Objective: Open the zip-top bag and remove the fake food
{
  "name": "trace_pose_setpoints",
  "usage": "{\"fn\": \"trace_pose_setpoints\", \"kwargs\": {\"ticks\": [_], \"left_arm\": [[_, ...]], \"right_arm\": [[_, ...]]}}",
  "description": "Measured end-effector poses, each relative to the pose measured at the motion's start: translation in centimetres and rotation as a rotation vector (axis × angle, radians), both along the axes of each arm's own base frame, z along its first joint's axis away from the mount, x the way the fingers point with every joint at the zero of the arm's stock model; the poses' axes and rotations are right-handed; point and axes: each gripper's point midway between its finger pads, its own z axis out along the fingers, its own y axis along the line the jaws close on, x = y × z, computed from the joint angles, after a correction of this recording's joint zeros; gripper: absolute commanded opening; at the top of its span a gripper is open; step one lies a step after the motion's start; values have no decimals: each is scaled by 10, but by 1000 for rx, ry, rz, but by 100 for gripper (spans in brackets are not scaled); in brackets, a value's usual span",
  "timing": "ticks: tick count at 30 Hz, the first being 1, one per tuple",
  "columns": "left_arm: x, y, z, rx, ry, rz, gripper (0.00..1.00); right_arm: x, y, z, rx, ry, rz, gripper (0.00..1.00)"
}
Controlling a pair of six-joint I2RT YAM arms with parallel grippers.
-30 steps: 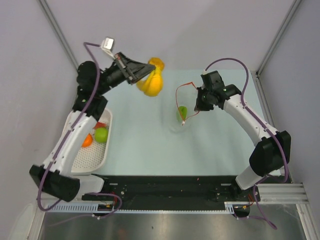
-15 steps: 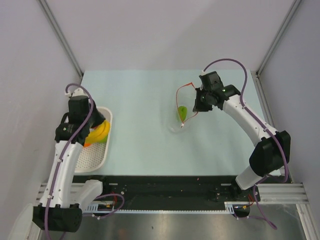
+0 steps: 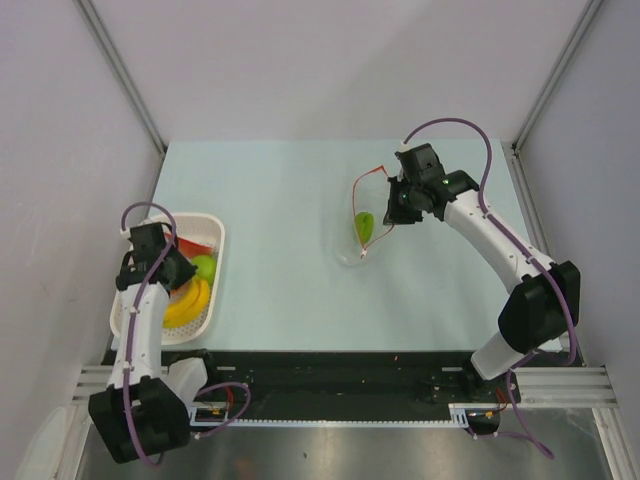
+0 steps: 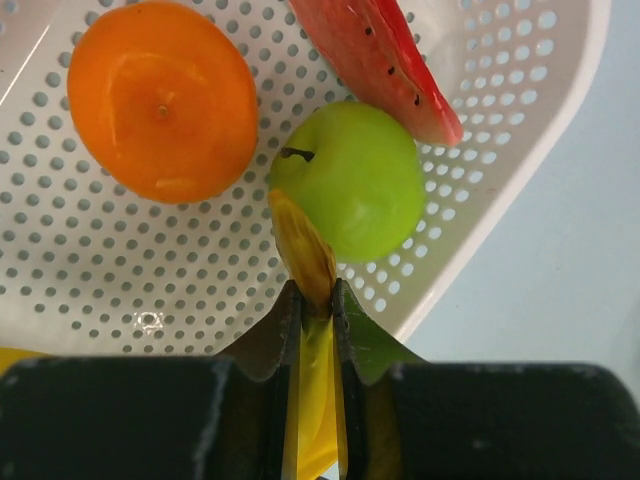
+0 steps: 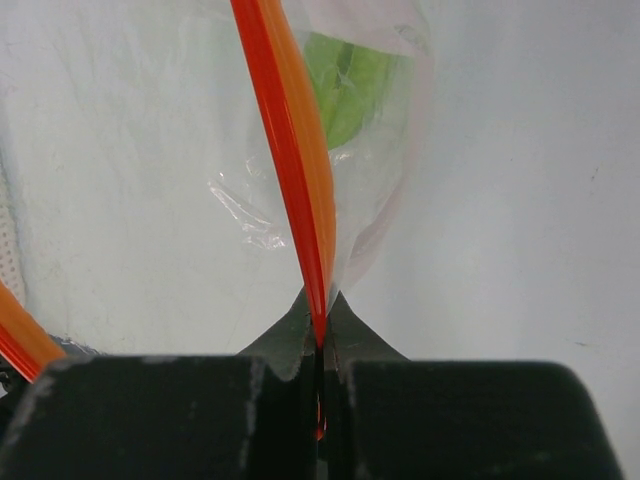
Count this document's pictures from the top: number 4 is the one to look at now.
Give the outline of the fake orange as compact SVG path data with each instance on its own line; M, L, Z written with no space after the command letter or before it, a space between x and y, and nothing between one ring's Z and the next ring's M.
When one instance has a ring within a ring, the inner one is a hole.
M175 1L141 1L99 16L67 77L74 127L116 181L180 204L227 190L258 140L253 76L209 19Z

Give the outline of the fake green apple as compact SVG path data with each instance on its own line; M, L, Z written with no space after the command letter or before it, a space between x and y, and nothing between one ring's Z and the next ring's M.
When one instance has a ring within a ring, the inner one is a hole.
M392 253L426 205L412 136L389 114L356 101L311 113L275 154L269 186L305 212L342 263Z

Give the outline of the fake yellow banana bunch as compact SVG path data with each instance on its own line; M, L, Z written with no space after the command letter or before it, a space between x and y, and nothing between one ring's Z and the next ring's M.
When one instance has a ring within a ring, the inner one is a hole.
M299 207L279 192L272 193L269 202L276 243L291 274L286 283L293 283L302 299L300 324L294 331L297 345L288 390L283 473L278 479L315 479L338 459L331 301L336 262ZM41 357L4 355L2 376L15 363L34 358Z

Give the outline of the fake watermelon slice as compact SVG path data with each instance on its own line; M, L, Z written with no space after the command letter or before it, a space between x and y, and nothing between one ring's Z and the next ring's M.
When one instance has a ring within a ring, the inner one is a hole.
M396 1L292 1L315 49L362 102L416 140L452 147L464 129L423 60Z

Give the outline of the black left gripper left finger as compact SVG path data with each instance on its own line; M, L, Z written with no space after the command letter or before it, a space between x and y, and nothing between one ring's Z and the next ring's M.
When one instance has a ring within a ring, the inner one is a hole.
M294 331L286 283L216 355L58 356L1 378L5 479L278 479Z

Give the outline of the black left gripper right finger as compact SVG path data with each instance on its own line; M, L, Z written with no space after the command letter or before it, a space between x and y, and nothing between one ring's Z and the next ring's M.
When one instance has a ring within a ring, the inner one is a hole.
M344 479L635 479L639 410L610 370L423 360L333 291Z

